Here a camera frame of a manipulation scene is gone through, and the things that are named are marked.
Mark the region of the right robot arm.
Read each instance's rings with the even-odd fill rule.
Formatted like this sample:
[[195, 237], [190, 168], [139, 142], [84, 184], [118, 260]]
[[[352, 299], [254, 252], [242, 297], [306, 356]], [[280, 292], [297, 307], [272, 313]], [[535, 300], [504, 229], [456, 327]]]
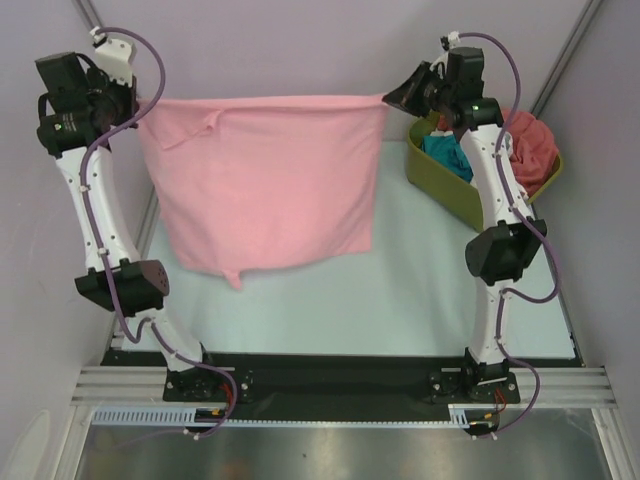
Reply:
[[534, 260], [546, 224], [531, 217], [518, 192], [505, 142], [506, 123], [496, 99], [484, 95], [484, 54], [452, 47], [436, 62], [421, 63], [399, 87], [382, 98], [414, 117], [444, 115], [465, 153], [476, 181], [483, 214], [481, 232], [465, 247], [465, 262], [476, 280], [476, 318], [455, 392], [484, 401], [509, 381], [502, 321], [508, 293]]

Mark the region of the pink t shirt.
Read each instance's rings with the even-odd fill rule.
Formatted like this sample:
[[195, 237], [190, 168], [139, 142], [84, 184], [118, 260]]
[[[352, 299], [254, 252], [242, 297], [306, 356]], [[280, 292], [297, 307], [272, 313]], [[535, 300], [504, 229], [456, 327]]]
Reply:
[[377, 95], [159, 101], [138, 134], [180, 264], [240, 288], [369, 251], [386, 117]]

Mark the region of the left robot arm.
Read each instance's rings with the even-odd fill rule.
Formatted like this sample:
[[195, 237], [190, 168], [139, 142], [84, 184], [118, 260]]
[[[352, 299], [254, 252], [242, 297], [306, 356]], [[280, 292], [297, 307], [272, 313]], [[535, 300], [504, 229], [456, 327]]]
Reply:
[[131, 343], [152, 335], [168, 370], [190, 370], [187, 389], [202, 400], [214, 397], [221, 376], [202, 365], [202, 344], [165, 308], [166, 270], [158, 260], [142, 259], [116, 194], [109, 140], [149, 111], [137, 102], [136, 80], [110, 74], [76, 52], [35, 65], [46, 87], [38, 99], [37, 137], [66, 181], [83, 235], [86, 273], [75, 280], [78, 293], [114, 313]]

